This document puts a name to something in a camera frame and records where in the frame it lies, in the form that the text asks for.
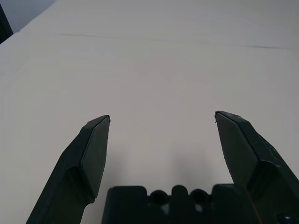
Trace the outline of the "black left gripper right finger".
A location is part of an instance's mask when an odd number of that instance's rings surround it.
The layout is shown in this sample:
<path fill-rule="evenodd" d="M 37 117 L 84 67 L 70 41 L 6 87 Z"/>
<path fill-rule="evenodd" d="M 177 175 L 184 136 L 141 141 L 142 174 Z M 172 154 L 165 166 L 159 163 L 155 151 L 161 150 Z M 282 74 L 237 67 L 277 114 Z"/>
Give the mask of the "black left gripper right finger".
<path fill-rule="evenodd" d="M 262 224 L 299 222 L 299 180 L 251 123 L 239 115 L 216 111 L 224 159 L 232 180 L 244 187 Z"/>

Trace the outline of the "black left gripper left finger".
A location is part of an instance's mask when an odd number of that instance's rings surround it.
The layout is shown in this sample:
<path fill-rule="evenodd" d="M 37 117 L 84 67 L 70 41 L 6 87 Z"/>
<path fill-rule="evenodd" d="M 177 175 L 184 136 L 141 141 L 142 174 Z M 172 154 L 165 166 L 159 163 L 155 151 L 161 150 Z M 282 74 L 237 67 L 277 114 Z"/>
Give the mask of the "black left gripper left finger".
<path fill-rule="evenodd" d="M 87 205 L 98 196 L 111 119 L 87 122 L 62 152 L 28 220 L 28 224 L 79 224 Z"/>

